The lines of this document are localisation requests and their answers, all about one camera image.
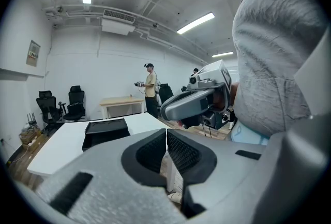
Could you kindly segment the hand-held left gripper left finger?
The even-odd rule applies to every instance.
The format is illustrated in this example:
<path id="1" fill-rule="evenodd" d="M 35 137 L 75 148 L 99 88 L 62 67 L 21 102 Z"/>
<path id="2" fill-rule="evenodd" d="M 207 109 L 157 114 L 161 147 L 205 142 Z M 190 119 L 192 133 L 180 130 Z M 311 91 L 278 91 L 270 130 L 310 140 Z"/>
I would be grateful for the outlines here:
<path id="1" fill-rule="evenodd" d="M 91 147 L 32 191 L 16 187 L 46 223 L 185 223 L 160 175 L 166 130 Z"/>

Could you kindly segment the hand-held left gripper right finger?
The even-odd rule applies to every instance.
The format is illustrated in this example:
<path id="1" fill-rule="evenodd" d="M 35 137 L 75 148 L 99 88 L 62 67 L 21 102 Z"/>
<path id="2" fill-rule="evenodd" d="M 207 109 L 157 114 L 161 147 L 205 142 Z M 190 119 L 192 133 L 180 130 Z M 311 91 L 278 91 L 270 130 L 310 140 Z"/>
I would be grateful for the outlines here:
<path id="1" fill-rule="evenodd" d="M 253 169 L 264 145 L 167 131 L 168 153 L 183 179 L 181 212 L 196 216 L 230 194 Z"/>

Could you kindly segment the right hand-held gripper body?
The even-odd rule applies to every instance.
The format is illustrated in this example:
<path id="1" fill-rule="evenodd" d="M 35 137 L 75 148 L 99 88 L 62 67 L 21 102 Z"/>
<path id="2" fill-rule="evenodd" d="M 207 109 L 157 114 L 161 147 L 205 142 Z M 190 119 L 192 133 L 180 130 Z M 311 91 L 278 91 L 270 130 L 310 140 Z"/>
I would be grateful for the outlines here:
<path id="1" fill-rule="evenodd" d="M 204 66 L 190 77 L 187 102 L 202 125 L 218 130 L 229 121 L 225 112 L 230 107 L 231 84 L 223 60 Z"/>

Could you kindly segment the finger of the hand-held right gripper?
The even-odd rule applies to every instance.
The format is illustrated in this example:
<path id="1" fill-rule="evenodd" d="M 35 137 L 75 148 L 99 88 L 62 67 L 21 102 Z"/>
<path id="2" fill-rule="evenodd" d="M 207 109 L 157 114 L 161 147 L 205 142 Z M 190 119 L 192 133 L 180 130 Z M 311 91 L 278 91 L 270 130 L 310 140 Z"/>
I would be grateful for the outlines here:
<path id="1" fill-rule="evenodd" d="M 163 119 L 179 121 L 206 112 L 213 104 L 214 88 L 191 89 L 166 100 L 160 109 Z"/>

